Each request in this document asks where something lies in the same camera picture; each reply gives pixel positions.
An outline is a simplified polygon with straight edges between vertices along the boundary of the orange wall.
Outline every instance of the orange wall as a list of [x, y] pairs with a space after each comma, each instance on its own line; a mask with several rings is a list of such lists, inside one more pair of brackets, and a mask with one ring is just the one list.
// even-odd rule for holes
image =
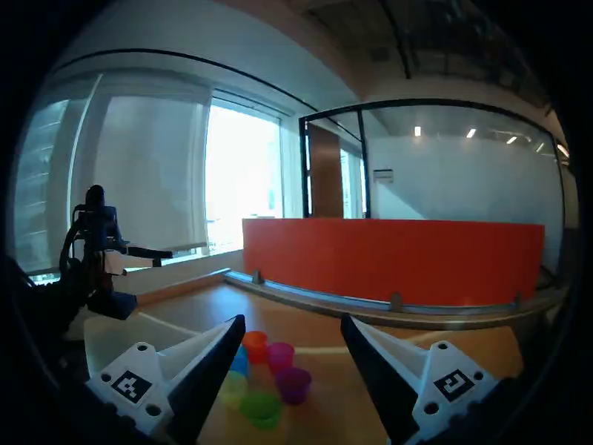
[[533, 297], [543, 235], [497, 222], [243, 220], [243, 256], [247, 273], [313, 291], [482, 306]]

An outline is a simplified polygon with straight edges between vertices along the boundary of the window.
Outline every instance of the window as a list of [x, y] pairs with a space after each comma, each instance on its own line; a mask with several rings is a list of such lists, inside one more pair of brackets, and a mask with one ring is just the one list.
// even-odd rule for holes
[[280, 120], [213, 99], [206, 139], [211, 254], [243, 247], [243, 218], [282, 217]]
[[340, 150], [339, 160], [342, 167], [344, 218], [363, 218], [366, 203], [364, 200], [364, 176], [361, 170], [361, 159], [348, 151]]

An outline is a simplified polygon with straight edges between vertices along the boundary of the pink cup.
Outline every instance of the pink cup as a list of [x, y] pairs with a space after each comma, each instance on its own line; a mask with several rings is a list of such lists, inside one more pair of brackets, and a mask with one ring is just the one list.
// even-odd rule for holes
[[311, 374], [300, 368], [286, 368], [276, 375], [276, 386], [284, 403], [299, 405], [307, 398]]
[[272, 374], [292, 367], [294, 348], [288, 343], [272, 343], [268, 346], [268, 366]]

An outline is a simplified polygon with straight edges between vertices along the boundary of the wooden table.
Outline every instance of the wooden table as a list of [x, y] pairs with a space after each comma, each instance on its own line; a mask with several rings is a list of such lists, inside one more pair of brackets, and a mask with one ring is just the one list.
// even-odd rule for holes
[[[201, 444], [386, 443], [379, 416], [345, 349], [337, 318], [275, 303], [228, 284], [155, 303], [142, 311], [198, 332], [244, 314], [248, 331], [261, 330], [271, 342], [293, 344], [295, 365], [313, 376], [307, 402], [284, 405], [279, 425], [271, 431], [257, 429], [217, 400], [199, 437]], [[517, 376], [523, 368], [517, 341], [508, 327], [455, 332], [379, 329], [423, 348], [448, 340], [496, 378]], [[276, 392], [266, 365], [251, 366], [250, 372], [250, 389]]]

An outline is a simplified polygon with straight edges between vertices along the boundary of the metal frame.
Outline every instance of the metal frame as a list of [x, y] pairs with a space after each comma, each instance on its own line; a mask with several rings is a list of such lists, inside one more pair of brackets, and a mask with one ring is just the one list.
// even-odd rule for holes
[[511, 117], [512, 119], [516, 119], [521, 122], [525, 122], [526, 124], [538, 129], [544, 134], [547, 134], [554, 144], [554, 156], [556, 158], [556, 165], [558, 169], [558, 179], [560, 181], [560, 193], [562, 194], [562, 235], [560, 237], [560, 244], [564, 240], [564, 228], [565, 228], [565, 197], [564, 197], [564, 184], [562, 179], [562, 171], [560, 166], [560, 158], [558, 156], [558, 149], [556, 144], [559, 142], [554, 135], [546, 130], [543, 126], [533, 122], [532, 120], [521, 116], [513, 111], [505, 110], [504, 108], [495, 107], [493, 105], [486, 105], [479, 102], [471, 102], [467, 100], [458, 100], [458, 99], [391, 99], [391, 100], [382, 100], [376, 102], [366, 102], [357, 105], [348, 105], [345, 107], [340, 108], [332, 108], [330, 110], [320, 111], [318, 113], [309, 114], [307, 116], [303, 116], [299, 119], [299, 135], [301, 138], [301, 160], [302, 160], [302, 201], [303, 201], [303, 217], [309, 217], [308, 213], [308, 190], [307, 190], [307, 177], [306, 177], [306, 152], [305, 152], [305, 136], [306, 136], [306, 125], [308, 122], [315, 121], [318, 119], [327, 119], [331, 116], [336, 114], [343, 114], [343, 113], [357, 113], [358, 115], [358, 123], [359, 123], [359, 131], [360, 131], [360, 139], [362, 144], [362, 160], [365, 163], [365, 187], [366, 187], [366, 199], [367, 199], [367, 212], [365, 218], [371, 217], [371, 184], [368, 178], [368, 162], [367, 162], [367, 144], [366, 144], [366, 137], [365, 137], [365, 129], [364, 129], [364, 118], [362, 117], [363, 111], [369, 110], [376, 110], [378, 108], [398, 108], [398, 107], [411, 107], [411, 106], [420, 106], [420, 105], [439, 105], [439, 106], [449, 106], [449, 107], [461, 107], [461, 108], [473, 108], [476, 110], [488, 111], [490, 113], [497, 113], [502, 114], [507, 117]]

